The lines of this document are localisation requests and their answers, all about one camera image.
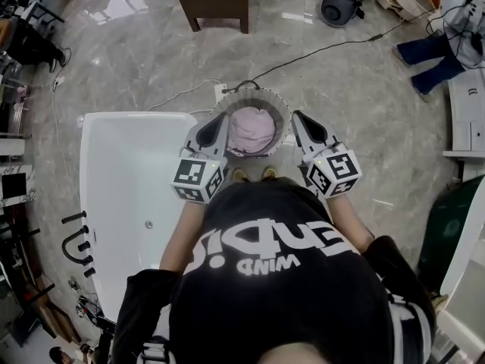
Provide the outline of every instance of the shoe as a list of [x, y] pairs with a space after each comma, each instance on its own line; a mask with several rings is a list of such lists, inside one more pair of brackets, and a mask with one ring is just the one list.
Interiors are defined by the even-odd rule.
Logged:
[[411, 81], [412, 88], [423, 99], [424, 102], [431, 102], [431, 100], [433, 100], [433, 95], [431, 95], [431, 93], [428, 93], [428, 94], [421, 93], [419, 90], [416, 89], [416, 87], [413, 84], [412, 80], [410, 80], [410, 81]]
[[397, 47], [395, 47], [395, 46], [393, 47], [393, 55], [396, 58], [398, 58], [406, 67], [411, 67], [411, 65], [404, 60], [404, 58], [402, 57], [402, 54], [399, 51], [399, 49]]
[[276, 177], [277, 177], [276, 168], [274, 168], [273, 166], [267, 166], [263, 170], [263, 175], [262, 175], [261, 179], [276, 178]]
[[54, 73], [54, 70], [55, 70], [55, 68], [56, 68], [57, 65], [58, 65], [58, 62], [55, 59], [52, 59], [48, 63], [48, 70], [49, 70], [49, 72]]
[[62, 53], [62, 58], [59, 59], [59, 64], [61, 67], [64, 67], [67, 63], [67, 58], [66, 58], [66, 55], [64, 53]]
[[234, 168], [233, 173], [230, 176], [232, 182], [248, 182], [246, 173], [241, 168]]

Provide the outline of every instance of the round basket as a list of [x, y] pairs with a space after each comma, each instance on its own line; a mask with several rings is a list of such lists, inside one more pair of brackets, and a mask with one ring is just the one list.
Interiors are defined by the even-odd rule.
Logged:
[[[256, 87], [254, 89], [239, 88], [246, 83], [254, 83]], [[291, 111], [287, 103], [276, 93], [269, 89], [262, 89], [254, 81], [244, 81], [235, 88], [234, 92], [226, 95], [215, 105], [211, 111], [211, 116], [219, 115], [225, 111], [230, 117], [235, 111], [247, 106], [268, 111], [276, 127], [274, 138], [258, 152], [241, 152], [230, 147], [227, 147], [226, 150], [242, 158], [264, 158], [273, 154], [286, 139], [291, 121]]]

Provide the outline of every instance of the floor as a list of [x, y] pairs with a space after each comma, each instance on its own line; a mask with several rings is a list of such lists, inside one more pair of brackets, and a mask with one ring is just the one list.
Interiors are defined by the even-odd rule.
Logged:
[[[53, 75], [40, 67], [30, 125], [37, 199], [31, 206], [44, 271], [55, 283], [51, 298], [66, 310], [81, 334], [96, 340], [97, 330], [77, 318], [77, 295], [67, 285], [75, 277], [93, 290], [83, 270], [67, 261], [61, 241], [79, 223], [61, 218], [79, 211], [55, 136], [66, 153], [74, 186], [79, 177], [81, 129], [89, 112], [142, 111], [207, 79], [229, 86], [290, 59], [344, 40], [367, 39], [399, 23], [376, 2], [364, 3], [365, 19], [343, 29], [324, 24], [321, 0], [250, 0], [250, 34], [231, 20], [204, 20], [193, 33], [178, 0], [70, 0], [66, 23], [55, 41], [72, 50], [60, 73], [54, 100]], [[427, 213], [455, 172], [441, 152], [447, 146], [448, 105], [443, 88], [431, 103], [409, 85], [409, 70], [391, 48], [425, 36], [422, 22], [407, 24], [372, 43], [349, 44], [282, 67], [258, 82], [281, 94], [292, 110], [330, 122], [354, 149], [364, 176], [350, 193], [355, 210], [376, 235], [393, 237], [416, 265]], [[183, 94], [159, 111], [192, 111], [214, 105], [213, 84]]]

